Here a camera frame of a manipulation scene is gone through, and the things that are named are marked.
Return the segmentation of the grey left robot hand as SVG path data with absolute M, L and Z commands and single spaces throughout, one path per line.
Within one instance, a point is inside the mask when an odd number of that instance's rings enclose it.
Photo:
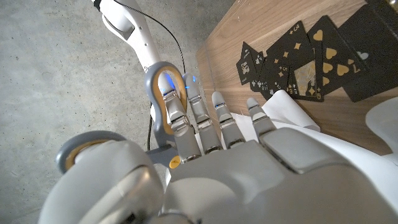
M 396 223 L 397 165 L 306 128 L 278 128 L 248 100 L 256 136 L 246 140 L 223 97 L 215 96 L 222 137 L 195 106 L 196 138 L 167 72 L 150 73 L 160 93 L 158 122 L 175 147 L 144 152 L 105 131 L 70 139 L 63 176 L 40 223 Z

